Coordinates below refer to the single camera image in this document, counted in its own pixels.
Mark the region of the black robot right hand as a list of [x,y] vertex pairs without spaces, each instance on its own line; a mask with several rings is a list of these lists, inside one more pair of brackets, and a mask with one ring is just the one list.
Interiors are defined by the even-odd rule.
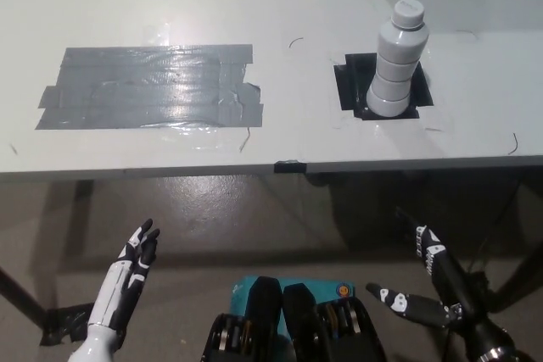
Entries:
[[366,289],[399,317],[423,326],[459,329],[487,316],[467,273],[428,226],[414,229],[416,253],[438,293],[437,300],[368,283]]

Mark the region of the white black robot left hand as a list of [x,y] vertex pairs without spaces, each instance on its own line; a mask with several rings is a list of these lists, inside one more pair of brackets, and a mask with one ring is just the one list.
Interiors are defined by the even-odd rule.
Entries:
[[87,337],[69,362],[112,361],[122,347],[152,263],[160,230],[153,221],[139,226],[110,265],[87,322]]

